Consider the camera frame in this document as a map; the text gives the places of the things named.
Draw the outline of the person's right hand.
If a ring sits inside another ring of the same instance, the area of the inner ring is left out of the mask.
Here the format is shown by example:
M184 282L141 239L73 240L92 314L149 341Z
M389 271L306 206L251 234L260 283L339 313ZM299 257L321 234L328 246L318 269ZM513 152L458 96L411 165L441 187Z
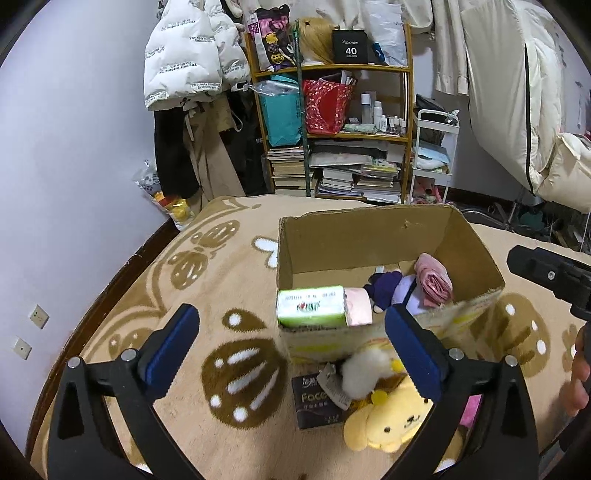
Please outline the person's right hand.
M561 402L569 417L575 417L589 402L589 394L584 386L590 377L590 364L585 358L585 334L581 328L575 341L575 356L571 377L561 389Z

